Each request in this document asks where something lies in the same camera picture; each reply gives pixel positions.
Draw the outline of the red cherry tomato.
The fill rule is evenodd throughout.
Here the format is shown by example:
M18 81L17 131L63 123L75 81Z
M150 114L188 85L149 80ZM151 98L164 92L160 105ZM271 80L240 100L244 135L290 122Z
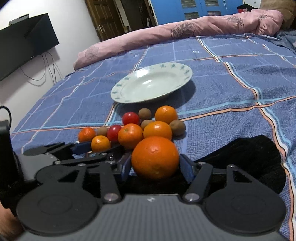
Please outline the red cherry tomato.
M138 116L137 113L134 113L134 112L125 113L122 116L122 123L124 126L128 125L130 123L135 124L135 125L139 125L140 124L140 117Z
M112 125L108 131L107 131L107 138L113 142L113 143L117 143L118 142L118 133L121 130L121 126L120 125Z

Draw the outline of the large orange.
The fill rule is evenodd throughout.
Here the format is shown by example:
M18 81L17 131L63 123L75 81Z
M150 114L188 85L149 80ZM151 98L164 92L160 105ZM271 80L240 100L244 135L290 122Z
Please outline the large orange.
M179 166L176 145L163 137L141 140L132 152L132 167L138 176L162 179L171 176Z

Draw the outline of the blue plaid bed sheet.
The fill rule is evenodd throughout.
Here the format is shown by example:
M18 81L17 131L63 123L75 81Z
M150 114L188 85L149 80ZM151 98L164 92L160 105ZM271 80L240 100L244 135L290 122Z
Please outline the blue plaid bed sheet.
M119 104L111 90L126 75L166 62L188 65L181 89L148 104ZM187 135L179 151L199 159L236 138L265 135L280 151L287 181L287 216L280 232L295 240L295 54L255 35L192 37L143 47L83 67L37 101L11 134L17 153L71 143L86 126L121 123L129 111L174 107Z

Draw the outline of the grey blue crumpled cloth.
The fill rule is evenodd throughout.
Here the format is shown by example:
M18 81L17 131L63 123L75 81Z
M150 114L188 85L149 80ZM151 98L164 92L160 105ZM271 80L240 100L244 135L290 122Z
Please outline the grey blue crumpled cloth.
M271 42L296 53L296 30L279 31L275 40L271 40Z

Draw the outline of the brown pillow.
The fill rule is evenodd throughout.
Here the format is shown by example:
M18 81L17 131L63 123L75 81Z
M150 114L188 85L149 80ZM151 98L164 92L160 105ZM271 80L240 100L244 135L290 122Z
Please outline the brown pillow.
M262 0L260 9L277 10L283 15L282 30L295 30L295 0Z

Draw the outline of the white floral plate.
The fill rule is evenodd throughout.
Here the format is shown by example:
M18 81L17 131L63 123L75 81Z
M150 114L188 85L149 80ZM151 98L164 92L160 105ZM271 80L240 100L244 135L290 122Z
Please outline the white floral plate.
M159 63L122 78L114 85L110 95L115 102L123 104L152 101L182 88L192 76L192 69L185 64Z

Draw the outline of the small mandarin orange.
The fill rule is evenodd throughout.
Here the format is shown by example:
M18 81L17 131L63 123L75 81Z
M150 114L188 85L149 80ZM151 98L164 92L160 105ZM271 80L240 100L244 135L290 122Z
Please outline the small mandarin orange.
M110 140L103 135L96 136L91 141L91 148L93 152L104 152L111 148Z
M92 139L96 136L96 131L95 129L91 127L85 127L83 128L79 134L78 134L78 141L80 143L83 142L90 142Z

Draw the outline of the blue wardrobe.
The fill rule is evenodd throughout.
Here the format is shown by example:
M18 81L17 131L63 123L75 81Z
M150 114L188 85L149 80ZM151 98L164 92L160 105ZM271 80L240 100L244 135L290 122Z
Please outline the blue wardrobe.
M191 20L202 16L232 15L243 4L240 0L151 0L159 25Z

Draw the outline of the brown wooden door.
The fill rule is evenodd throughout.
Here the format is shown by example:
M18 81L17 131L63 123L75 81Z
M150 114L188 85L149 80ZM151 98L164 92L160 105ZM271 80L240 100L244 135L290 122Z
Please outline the brown wooden door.
M85 3L100 41L125 33L114 1L85 0Z

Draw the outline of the black and red bag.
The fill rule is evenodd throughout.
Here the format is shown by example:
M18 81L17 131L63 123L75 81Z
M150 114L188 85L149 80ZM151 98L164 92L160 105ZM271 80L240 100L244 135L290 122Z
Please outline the black and red bag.
M257 9L249 4L242 4L237 7L238 13L246 13L248 11L252 11L253 9Z

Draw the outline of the pink rolled quilt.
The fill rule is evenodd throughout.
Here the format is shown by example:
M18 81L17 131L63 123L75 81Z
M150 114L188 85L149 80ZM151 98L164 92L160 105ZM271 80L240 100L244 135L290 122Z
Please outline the pink rolled quilt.
M282 22L283 15L279 11L253 9L246 13L203 16L140 29L101 41L80 52L74 63L74 69L78 70L124 52L170 40L244 33L272 36L280 29Z

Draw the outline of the black wall television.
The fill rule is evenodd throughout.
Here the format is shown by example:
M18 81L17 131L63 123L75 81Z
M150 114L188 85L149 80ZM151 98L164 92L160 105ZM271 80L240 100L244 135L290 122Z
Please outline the black wall television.
M48 14L19 21L1 30L1 80L38 55L59 45Z

